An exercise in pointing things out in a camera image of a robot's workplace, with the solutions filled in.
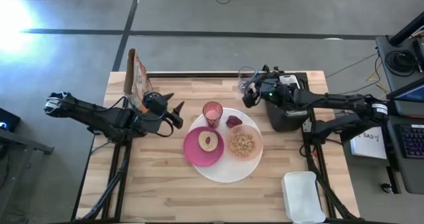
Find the concrete floor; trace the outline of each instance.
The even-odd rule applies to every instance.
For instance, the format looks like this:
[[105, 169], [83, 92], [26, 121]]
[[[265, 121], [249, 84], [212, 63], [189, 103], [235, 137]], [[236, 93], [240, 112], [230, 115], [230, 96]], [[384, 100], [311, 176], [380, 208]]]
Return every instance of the concrete floor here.
[[[73, 120], [46, 116], [45, 99], [51, 92], [70, 91], [101, 104], [120, 45], [125, 51], [137, 48], [150, 71], [236, 70], [268, 64], [331, 74], [376, 52], [373, 40], [129, 36], [122, 44], [122, 35], [89, 34], [101, 31], [88, 30], [124, 30], [132, 1], [0, 1], [4, 18], [0, 80], [13, 84], [0, 86], [0, 106], [22, 118], [20, 134], [56, 147], [52, 156], [34, 155], [9, 208], [25, 214], [29, 223], [69, 220], [93, 139]], [[232, 0], [227, 5], [215, 0], [138, 1], [132, 30], [280, 32], [306, 37], [394, 34], [424, 10], [423, 0]], [[55, 34], [17, 32], [24, 28]], [[79, 34], [69, 34], [70, 29]], [[125, 70], [125, 60], [124, 54], [118, 70]], [[364, 86], [374, 60], [329, 78], [330, 92]], [[361, 92], [383, 96], [377, 87]], [[381, 192], [378, 184], [388, 181], [384, 163], [353, 157], [345, 148], [363, 218], [398, 223], [424, 219], [424, 196], [408, 194], [403, 187], [396, 196]]]

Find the wooden table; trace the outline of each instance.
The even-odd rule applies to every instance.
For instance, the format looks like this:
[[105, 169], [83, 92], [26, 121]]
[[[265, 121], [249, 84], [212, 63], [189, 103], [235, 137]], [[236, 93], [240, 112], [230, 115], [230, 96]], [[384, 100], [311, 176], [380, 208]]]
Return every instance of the wooden table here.
[[[307, 72], [307, 77], [312, 92], [328, 92], [322, 71]], [[124, 72], [111, 73], [104, 106], [112, 105], [123, 95], [124, 79]], [[147, 135], [133, 140], [121, 221], [289, 221], [280, 182], [287, 172], [307, 170], [306, 159], [299, 155], [303, 144], [301, 131], [275, 132], [264, 102], [251, 109], [243, 105], [236, 78], [153, 78], [151, 82], [162, 94], [175, 93], [169, 107], [185, 101], [180, 114], [184, 126], [169, 138]], [[200, 175], [184, 158], [183, 139], [209, 100], [246, 113], [260, 128], [264, 141], [262, 159], [255, 171], [242, 181], [213, 182]], [[315, 109], [315, 115], [317, 120], [334, 118], [330, 109]], [[167, 133], [169, 128], [163, 125], [160, 132]], [[97, 137], [93, 147], [104, 142], [104, 137]], [[113, 145], [109, 145], [90, 158], [77, 217], [85, 215], [105, 190], [112, 153]], [[323, 153], [331, 187], [350, 212], [359, 216], [342, 146], [328, 142], [323, 145]], [[327, 212], [322, 190], [319, 194]]]

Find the white container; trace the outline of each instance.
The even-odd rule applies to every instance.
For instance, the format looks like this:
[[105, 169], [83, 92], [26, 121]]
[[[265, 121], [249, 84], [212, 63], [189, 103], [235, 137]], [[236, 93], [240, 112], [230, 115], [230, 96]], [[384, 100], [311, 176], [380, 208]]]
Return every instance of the white container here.
[[286, 215], [294, 223], [322, 223], [325, 214], [321, 209], [316, 175], [313, 172], [290, 172], [281, 180]]

